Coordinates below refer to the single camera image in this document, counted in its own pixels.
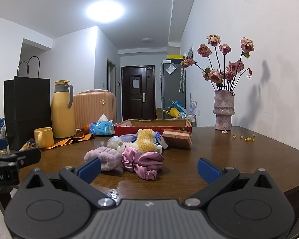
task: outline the thermos lid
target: thermos lid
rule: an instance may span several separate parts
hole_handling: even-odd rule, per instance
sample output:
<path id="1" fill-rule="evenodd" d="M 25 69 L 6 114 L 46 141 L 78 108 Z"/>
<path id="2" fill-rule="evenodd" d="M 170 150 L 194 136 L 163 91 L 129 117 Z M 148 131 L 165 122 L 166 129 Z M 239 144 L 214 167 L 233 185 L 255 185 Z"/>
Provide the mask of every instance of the thermos lid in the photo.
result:
<path id="1" fill-rule="evenodd" d="M 56 81 L 55 85 L 57 85 L 57 84 L 65 84 L 65 83 L 69 83 L 69 82 L 70 82 L 69 80 L 67 80 L 67 81 L 64 81 L 64 80 Z"/>

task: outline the yellow knitted toy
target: yellow knitted toy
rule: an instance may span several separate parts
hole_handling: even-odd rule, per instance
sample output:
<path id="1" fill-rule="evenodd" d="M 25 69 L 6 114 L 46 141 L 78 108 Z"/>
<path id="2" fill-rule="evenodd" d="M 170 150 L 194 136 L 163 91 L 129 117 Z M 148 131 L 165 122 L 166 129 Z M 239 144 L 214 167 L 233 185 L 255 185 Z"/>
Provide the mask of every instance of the yellow knitted toy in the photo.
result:
<path id="1" fill-rule="evenodd" d="M 143 152 L 155 152 L 155 132 L 151 129 L 139 129 L 137 132 L 137 146 Z"/>

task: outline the red cardboard box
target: red cardboard box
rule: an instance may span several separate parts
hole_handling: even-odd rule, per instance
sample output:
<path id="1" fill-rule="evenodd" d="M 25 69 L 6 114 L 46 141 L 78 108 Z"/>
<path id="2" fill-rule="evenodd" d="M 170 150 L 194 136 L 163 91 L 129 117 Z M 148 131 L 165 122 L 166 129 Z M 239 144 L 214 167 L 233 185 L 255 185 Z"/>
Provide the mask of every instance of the red cardboard box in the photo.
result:
<path id="1" fill-rule="evenodd" d="M 137 120 L 128 119 L 114 126 L 115 136 L 126 134 L 135 134 L 139 129 L 149 128 L 159 133 L 164 129 L 176 129 L 188 131 L 192 134 L 192 125 L 188 120 L 182 119 L 154 119 L 154 120 Z"/>

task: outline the wooden table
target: wooden table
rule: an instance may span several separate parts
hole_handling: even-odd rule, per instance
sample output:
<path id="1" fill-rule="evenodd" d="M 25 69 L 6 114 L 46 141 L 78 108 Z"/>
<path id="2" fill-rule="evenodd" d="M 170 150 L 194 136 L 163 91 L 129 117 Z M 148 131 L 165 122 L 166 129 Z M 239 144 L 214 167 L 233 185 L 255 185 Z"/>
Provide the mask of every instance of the wooden table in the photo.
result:
<path id="1" fill-rule="evenodd" d="M 206 186 L 197 173 L 197 161 L 206 157 L 222 168 L 233 166 L 240 172 L 253 173 L 257 168 L 265 168 L 283 192 L 289 194 L 297 190 L 299 150 L 257 133 L 255 142 L 240 139 L 241 135 L 252 138 L 253 133 L 241 127 L 233 127 L 228 134 L 222 134 L 214 127 L 193 127 L 191 150 L 164 151 L 164 168 L 156 180 L 145 181 L 135 173 L 121 169 L 102 172 L 92 185 L 116 202 L 121 198 L 176 198 L 183 201 Z M 34 167 L 40 167 L 45 172 L 58 172 L 66 165 L 77 167 L 84 163 L 87 151 L 106 146 L 108 139 L 96 137 L 90 141 L 45 150 L 38 164 L 20 170 L 20 179 L 23 180 Z"/>

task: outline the dried rose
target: dried rose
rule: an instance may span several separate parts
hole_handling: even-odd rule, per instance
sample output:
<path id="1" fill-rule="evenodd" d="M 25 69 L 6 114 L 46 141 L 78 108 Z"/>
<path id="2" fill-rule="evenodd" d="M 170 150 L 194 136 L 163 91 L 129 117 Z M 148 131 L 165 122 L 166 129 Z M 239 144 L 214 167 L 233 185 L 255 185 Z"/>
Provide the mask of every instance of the dried rose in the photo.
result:
<path id="1" fill-rule="evenodd" d="M 205 78 L 206 81 L 210 81 L 207 73 L 203 72 L 203 77 Z"/>
<path id="2" fill-rule="evenodd" d="M 235 74 L 231 71 L 227 71 L 225 76 L 227 80 L 231 81 L 235 77 Z"/>
<path id="3" fill-rule="evenodd" d="M 185 59 L 183 59 L 183 61 L 181 61 L 180 64 L 183 68 L 186 68 L 186 67 L 194 65 L 195 61 L 191 57 L 186 57 Z"/>
<path id="4" fill-rule="evenodd" d="M 212 46 L 217 46 L 218 44 L 220 44 L 220 37 L 216 34 L 209 35 L 207 39 L 208 44 L 211 44 Z"/>
<path id="5" fill-rule="evenodd" d="M 219 50 L 222 52 L 223 55 L 226 55 L 231 52 L 231 48 L 227 44 L 219 45 Z"/>
<path id="6" fill-rule="evenodd" d="M 254 51 L 253 41 L 245 37 L 243 37 L 243 39 L 240 41 L 240 46 L 244 53 Z"/>
<path id="7" fill-rule="evenodd" d="M 252 72 L 251 69 L 249 68 L 249 75 L 248 75 L 247 77 L 250 79 L 252 74 L 253 74 L 253 72 Z"/>
<path id="8" fill-rule="evenodd" d="M 243 70 L 244 69 L 244 63 L 241 61 L 241 60 L 237 60 L 236 62 L 235 62 L 235 64 L 236 64 L 236 66 L 238 67 L 238 72 L 240 72 L 241 70 Z"/>
<path id="9" fill-rule="evenodd" d="M 232 63 L 230 61 L 229 61 L 228 65 L 226 65 L 226 69 L 227 69 L 227 71 L 230 71 L 233 74 L 240 72 L 240 68 L 237 67 L 236 63 Z"/>
<path id="10" fill-rule="evenodd" d="M 211 55 L 211 50 L 208 46 L 206 46 L 205 44 L 201 44 L 199 46 L 199 49 L 197 50 L 197 53 L 199 55 L 201 55 L 202 57 L 208 57 L 209 55 Z"/>
<path id="11" fill-rule="evenodd" d="M 218 70 L 212 70 L 208 74 L 209 79 L 214 83 L 222 83 L 222 74 Z"/>

